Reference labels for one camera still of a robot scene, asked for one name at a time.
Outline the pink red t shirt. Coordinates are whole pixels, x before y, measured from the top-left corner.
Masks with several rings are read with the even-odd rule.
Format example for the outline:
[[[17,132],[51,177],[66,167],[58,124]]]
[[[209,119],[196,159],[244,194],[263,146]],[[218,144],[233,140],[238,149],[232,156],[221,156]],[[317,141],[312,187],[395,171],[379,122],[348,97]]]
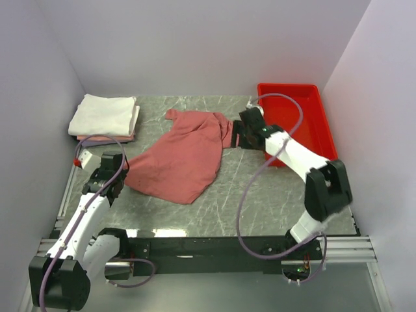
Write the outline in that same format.
[[[172,128],[129,160],[125,184],[178,204],[192,204],[216,179],[222,152],[230,148],[233,123],[220,112],[166,111]]]

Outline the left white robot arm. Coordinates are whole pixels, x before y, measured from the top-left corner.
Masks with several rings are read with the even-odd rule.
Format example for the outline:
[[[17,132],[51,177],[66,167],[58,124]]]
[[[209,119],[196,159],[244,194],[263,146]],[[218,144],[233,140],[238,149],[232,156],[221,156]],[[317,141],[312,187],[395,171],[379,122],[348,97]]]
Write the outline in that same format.
[[[124,153],[104,153],[82,189],[77,210],[56,243],[29,264],[32,302],[41,309],[79,311],[92,280],[113,259],[130,254],[124,229],[95,230],[120,195],[128,169]]]

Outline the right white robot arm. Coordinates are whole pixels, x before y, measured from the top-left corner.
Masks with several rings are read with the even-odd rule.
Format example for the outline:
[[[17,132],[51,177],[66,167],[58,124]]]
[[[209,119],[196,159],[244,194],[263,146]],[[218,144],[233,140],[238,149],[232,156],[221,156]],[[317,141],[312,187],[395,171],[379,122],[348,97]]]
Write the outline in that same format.
[[[239,113],[245,139],[253,148],[263,150],[271,156],[249,180],[237,208],[238,241],[246,252],[258,259],[275,260],[286,256],[292,259],[302,258],[308,251],[307,244],[315,237],[324,234],[325,222],[352,202],[352,191],[345,164],[339,159],[331,161],[317,155],[292,138],[291,135],[304,119],[303,111],[298,110],[298,120],[289,132],[277,125],[267,126],[259,107]],[[249,249],[244,243],[241,236],[240,215],[251,185],[275,160],[283,162],[302,178],[305,185],[305,211],[289,230],[291,239],[285,243],[285,251],[274,255],[261,255]]]

